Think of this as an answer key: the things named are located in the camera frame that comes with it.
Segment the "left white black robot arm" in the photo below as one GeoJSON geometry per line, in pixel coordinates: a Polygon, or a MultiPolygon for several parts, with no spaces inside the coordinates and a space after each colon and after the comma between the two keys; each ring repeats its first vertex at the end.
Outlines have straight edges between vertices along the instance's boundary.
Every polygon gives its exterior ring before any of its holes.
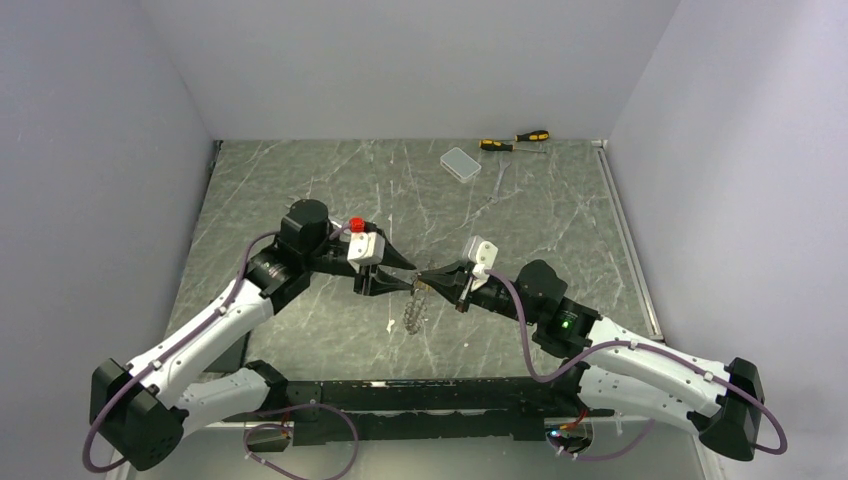
{"type": "Polygon", "coordinates": [[[413,264],[376,224],[357,217],[335,221],[318,200],[294,202],[276,230],[248,244],[235,278],[200,313],[147,352],[95,369],[84,468],[98,471],[91,457],[96,438],[106,440],[121,463],[142,471],[209,424],[248,412],[272,420],[306,408],[306,398],[264,361],[206,384],[198,377],[303,293],[315,274],[351,278],[357,294],[373,297],[410,289],[394,276],[397,269],[413,264]]]}

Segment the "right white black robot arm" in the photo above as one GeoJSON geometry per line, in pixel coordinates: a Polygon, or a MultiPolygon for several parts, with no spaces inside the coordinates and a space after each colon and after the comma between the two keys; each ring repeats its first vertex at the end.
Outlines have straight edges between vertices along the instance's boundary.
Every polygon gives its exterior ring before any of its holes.
{"type": "Polygon", "coordinates": [[[559,370],[533,376],[552,385],[560,413],[586,408],[644,416],[737,461],[760,451],[764,392],[754,363],[724,364],[649,340],[567,298],[566,282],[542,260],[526,264],[514,280],[462,261],[418,278],[460,312],[478,306],[518,321],[524,350],[535,343],[561,359],[559,370]]]}

